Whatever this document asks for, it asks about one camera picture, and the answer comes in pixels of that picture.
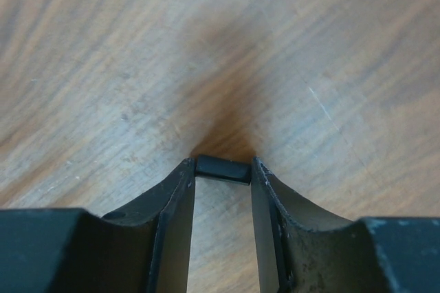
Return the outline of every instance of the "wooden surface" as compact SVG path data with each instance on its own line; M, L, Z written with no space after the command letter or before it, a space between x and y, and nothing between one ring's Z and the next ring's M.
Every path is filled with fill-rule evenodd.
M102 215L203 152L440 215L440 0L0 1L4 208ZM188 291L258 292L250 190L197 184Z

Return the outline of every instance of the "wood grain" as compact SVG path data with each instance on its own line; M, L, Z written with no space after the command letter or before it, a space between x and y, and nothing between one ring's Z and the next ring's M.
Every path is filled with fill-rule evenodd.
M0 3L4 208L102 215L204 152L440 215L440 0ZM188 291L258 292L249 190L197 184Z

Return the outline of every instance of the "wooden table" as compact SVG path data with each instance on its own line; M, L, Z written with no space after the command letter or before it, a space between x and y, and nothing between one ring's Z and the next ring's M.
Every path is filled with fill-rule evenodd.
M189 154L329 210L440 215L440 0L1 0L0 204L102 215ZM198 180L189 292L258 292L250 190Z

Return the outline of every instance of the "brown wood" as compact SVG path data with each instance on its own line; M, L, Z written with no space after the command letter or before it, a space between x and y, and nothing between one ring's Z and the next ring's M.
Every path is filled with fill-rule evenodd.
M440 215L440 0L1 0L0 205L102 215L191 153L329 210ZM258 292L250 190L197 182L189 292Z

